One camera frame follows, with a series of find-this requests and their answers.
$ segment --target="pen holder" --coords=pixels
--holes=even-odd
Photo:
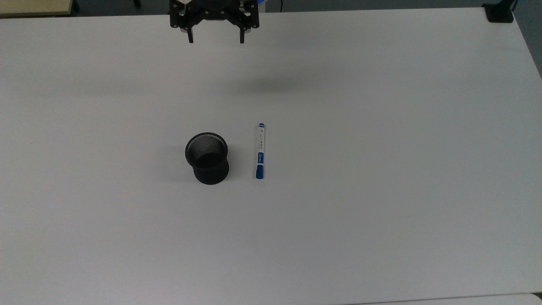
[[[188,141],[184,154],[199,182],[215,185],[228,176],[228,146],[221,136],[212,132],[195,135]]]

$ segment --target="floor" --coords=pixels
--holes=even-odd
[[[497,0],[282,0],[284,12],[374,10],[414,8],[480,7]],[[136,8],[132,0],[78,0],[80,11],[74,16],[122,16],[167,14],[167,0],[141,0]],[[278,12],[281,0],[268,0],[267,12]],[[519,0],[514,11],[519,27],[542,75],[542,0]]]

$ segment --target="marker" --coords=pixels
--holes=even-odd
[[[263,146],[264,139],[266,135],[266,126],[263,123],[258,125],[258,136],[256,140],[258,141],[258,164],[256,166],[256,178],[263,179]]]

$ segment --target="white table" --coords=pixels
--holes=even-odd
[[[440,300],[379,303],[379,305],[541,305],[542,301],[532,294],[462,297]]]
[[[0,303],[542,291],[542,81],[483,9],[0,20]],[[266,178],[254,178],[267,125]],[[191,136],[225,138],[198,183]]]

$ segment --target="mesh pattern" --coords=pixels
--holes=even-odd
[[[228,147],[224,139],[219,135],[207,133],[199,134],[192,138],[186,146],[186,159],[193,165],[201,156],[208,153],[216,153],[226,158]]]

